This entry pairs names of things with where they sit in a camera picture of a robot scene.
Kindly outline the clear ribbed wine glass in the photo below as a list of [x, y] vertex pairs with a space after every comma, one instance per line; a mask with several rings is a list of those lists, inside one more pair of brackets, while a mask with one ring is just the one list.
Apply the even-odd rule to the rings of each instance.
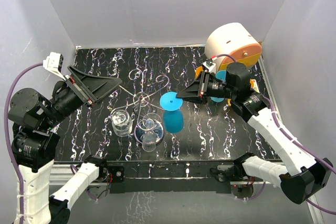
[[160, 136], [155, 130], [160, 129], [161, 117], [154, 112], [148, 113], [143, 116], [142, 120], [138, 123], [138, 127], [144, 131], [141, 136], [142, 148], [146, 152], [152, 152], [156, 148], [156, 141]]

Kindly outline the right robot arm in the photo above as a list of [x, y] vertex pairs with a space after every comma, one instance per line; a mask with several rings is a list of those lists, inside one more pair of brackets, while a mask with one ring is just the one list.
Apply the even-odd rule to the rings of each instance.
[[225, 80], [201, 71], [194, 82], [177, 94], [179, 99], [202, 104], [208, 97], [230, 99], [231, 109], [261, 134], [282, 160], [278, 165], [246, 153], [234, 160], [232, 169], [238, 179], [257, 177], [272, 183], [295, 204], [303, 203], [326, 186], [334, 171], [332, 163], [327, 158], [314, 157], [285, 130], [272, 103], [251, 87], [250, 73], [243, 63], [230, 63]]

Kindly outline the blue wine glass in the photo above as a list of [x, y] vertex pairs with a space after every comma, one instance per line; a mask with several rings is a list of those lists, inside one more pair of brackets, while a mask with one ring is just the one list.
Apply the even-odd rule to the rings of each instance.
[[[218, 71], [215, 75], [215, 77], [217, 79], [221, 79], [223, 81], [225, 81], [226, 79], [226, 70], [221, 70], [221, 71]], [[214, 101], [214, 102], [223, 102], [225, 100], [225, 98], [217, 98], [217, 97], [211, 97], [211, 100]]]
[[183, 100], [176, 96], [176, 92], [167, 92], [160, 98], [160, 106], [164, 110], [164, 127], [170, 133], [178, 133], [184, 127], [184, 118], [180, 111], [180, 108], [183, 105]]

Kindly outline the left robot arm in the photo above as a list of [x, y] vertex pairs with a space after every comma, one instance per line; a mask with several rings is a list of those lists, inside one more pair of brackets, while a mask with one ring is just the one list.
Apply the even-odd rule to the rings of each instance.
[[9, 155], [17, 175], [16, 223], [67, 223], [70, 211], [93, 181], [108, 177], [107, 161], [88, 156], [57, 192], [49, 192], [50, 174], [60, 136], [53, 129], [83, 105], [100, 103], [121, 84], [115, 77], [86, 74], [69, 67], [50, 99], [32, 88], [10, 90], [4, 113]]

